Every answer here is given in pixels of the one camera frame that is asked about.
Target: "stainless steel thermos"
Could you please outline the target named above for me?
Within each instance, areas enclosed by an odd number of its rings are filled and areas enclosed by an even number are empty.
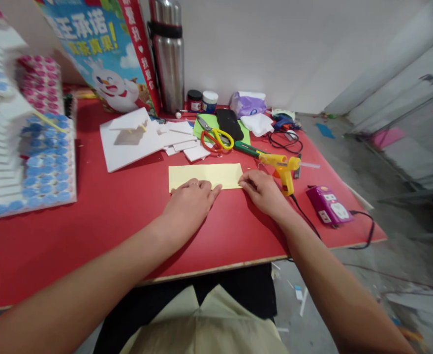
[[[181,6],[176,0],[150,0],[148,22],[164,111],[184,109],[184,40]]]

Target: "purple power strip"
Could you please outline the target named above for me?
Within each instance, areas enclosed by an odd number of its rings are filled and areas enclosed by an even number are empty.
[[[313,187],[307,191],[307,195],[318,217],[325,225],[336,226],[354,220],[351,213],[338,201],[330,188]]]

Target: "black case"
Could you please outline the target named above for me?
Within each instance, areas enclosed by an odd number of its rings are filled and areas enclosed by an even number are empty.
[[[234,141],[243,140],[245,137],[243,131],[241,130],[240,124],[236,119],[236,114],[232,110],[217,109],[215,111],[216,119],[220,130],[231,135]]]

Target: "paint jar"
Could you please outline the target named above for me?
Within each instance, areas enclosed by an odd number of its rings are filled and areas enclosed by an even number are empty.
[[[202,93],[197,90],[189,90],[187,102],[190,105],[190,111],[200,111],[202,109]]]
[[[214,114],[217,109],[218,93],[203,91],[202,110],[208,114]]]

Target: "cartoon character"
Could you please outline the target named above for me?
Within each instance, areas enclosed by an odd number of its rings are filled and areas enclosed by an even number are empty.
[[[122,79],[116,72],[105,69],[102,59],[84,61],[92,68],[92,78],[95,89],[108,105],[118,112],[131,112],[145,107],[147,111],[151,106],[140,99],[139,89],[135,82]]]

